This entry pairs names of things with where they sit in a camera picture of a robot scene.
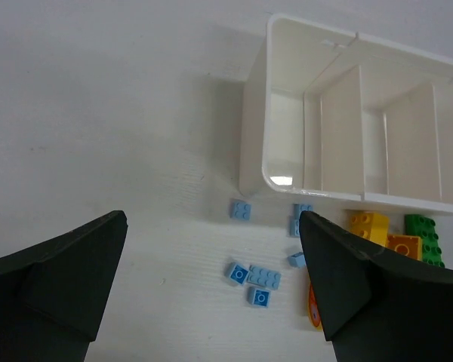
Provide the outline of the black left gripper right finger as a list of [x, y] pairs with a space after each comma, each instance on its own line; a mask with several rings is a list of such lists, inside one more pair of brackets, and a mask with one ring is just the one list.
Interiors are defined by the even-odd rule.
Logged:
[[313, 211], [300, 240], [339, 361], [453, 361], [453, 270], [402, 256]]

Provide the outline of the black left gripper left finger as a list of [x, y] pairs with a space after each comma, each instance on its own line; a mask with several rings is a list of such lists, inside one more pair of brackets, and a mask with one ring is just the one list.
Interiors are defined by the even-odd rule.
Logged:
[[83, 361], [97, 338], [128, 222], [114, 210], [0, 258], [0, 361]]

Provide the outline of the orange printed lego piece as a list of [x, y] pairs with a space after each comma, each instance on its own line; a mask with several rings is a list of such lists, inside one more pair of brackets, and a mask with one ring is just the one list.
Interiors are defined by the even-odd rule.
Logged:
[[310, 319], [310, 323], [316, 330], [322, 330], [322, 321], [319, 315], [318, 305], [316, 297], [313, 291], [313, 286], [310, 284], [308, 300], [307, 300], [307, 312]]

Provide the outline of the orange upturned lego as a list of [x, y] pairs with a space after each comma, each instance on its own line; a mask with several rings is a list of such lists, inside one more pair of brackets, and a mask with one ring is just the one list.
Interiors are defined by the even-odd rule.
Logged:
[[386, 248], [408, 258], [422, 260], [423, 241], [413, 235], [388, 235]]

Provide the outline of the yellow lego brick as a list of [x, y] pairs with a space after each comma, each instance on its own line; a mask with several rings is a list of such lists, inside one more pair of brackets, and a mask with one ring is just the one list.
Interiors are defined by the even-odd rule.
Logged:
[[380, 213], [356, 213], [350, 220], [350, 232], [375, 244], [385, 247], [390, 219]]

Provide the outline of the light blue small lego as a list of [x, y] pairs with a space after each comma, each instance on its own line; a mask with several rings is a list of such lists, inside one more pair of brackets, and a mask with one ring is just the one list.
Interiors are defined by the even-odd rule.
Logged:
[[291, 254], [288, 257], [288, 263], [291, 267], [294, 268], [304, 268], [307, 266], [303, 252]]

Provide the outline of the green long lego plate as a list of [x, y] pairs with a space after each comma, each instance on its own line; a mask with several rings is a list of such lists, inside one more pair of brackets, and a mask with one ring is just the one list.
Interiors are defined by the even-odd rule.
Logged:
[[406, 214], [404, 223], [407, 235], [418, 236], [421, 239], [421, 260], [427, 264], [445, 268], [435, 220], [420, 214]]

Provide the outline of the blue upturned lego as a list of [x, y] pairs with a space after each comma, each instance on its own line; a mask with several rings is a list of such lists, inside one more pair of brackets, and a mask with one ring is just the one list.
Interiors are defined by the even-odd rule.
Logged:
[[249, 270], [238, 262], [231, 262], [225, 271], [225, 277], [233, 285], [243, 286], [249, 276]]
[[248, 304], [255, 308], [268, 308], [270, 291], [259, 287], [249, 287], [247, 295]]

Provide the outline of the light blue lego below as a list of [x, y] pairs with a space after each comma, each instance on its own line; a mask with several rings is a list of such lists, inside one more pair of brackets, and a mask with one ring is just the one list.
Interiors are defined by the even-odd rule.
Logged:
[[298, 218], [295, 218], [295, 217], [290, 218], [289, 235], [292, 238], [299, 238], [300, 237], [299, 219]]

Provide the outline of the light blue long lego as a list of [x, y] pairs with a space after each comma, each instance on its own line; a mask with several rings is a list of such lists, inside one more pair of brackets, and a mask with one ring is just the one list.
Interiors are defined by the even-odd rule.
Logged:
[[247, 282], [268, 290], [278, 290], [281, 273], [258, 265], [250, 265]]

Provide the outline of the light blue square lego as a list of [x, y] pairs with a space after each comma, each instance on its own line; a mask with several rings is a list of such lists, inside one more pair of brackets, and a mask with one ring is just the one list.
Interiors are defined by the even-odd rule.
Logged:
[[230, 208], [230, 218], [249, 221], [251, 218], [251, 205], [245, 201], [233, 200]]

